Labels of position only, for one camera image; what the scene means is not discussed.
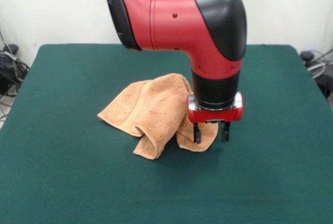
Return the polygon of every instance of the folded towel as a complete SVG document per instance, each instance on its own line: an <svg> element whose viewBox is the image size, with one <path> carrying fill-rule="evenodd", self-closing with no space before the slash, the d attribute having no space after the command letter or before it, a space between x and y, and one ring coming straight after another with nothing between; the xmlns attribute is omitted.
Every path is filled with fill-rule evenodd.
<svg viewBox="0 0 333 224"><path fill-rule="evenodd" d="M126 87L98 117L110 125L139 136L134 154L158 158L176 134L180 148L194 152L208 149L217 136L217 123L200 124L201 144L194 143L193 124L187 117L190 84L180 74L135 82Z"/></svg>

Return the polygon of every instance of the towel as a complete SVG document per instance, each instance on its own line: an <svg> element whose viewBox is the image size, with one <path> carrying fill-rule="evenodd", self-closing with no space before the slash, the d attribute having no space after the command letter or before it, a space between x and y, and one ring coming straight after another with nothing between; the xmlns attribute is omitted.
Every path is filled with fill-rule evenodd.
<svg viewBox="0 0 333 224"><path fill-rule="evenodd" d="M193 124L187 117L189 82L181 74L131 83L98 117L130 135L142 137L134 154L157 159L176 134L180 148L206 151L217 136L217 123L202 123L200 144L194 143Z"/></svg>

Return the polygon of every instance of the red robot arm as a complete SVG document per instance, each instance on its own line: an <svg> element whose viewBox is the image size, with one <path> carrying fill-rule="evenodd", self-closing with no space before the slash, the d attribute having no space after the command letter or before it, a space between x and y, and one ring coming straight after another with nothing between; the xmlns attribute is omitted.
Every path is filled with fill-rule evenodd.
<svg viewBox="0 0 333 224"><path fill-rule="evenodd" d="M197 105L196 112L188 106L193 123L240 119L243 108L235 107L235 97L247 37L242 0L107 1L125 47L188 54Z"/></svg>

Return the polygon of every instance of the table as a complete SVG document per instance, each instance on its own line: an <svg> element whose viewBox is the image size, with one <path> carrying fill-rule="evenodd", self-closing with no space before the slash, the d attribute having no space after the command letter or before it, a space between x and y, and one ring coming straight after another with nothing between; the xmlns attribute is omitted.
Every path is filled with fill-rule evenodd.
<svg viewBox="0 0 333 224"><path fill-rule="evenodd" d="M171 72L184 53L42 46L0 132L0 223L332 223L333 114L294 48L247 47L229 143L150 161L96 114Z"/></svg>

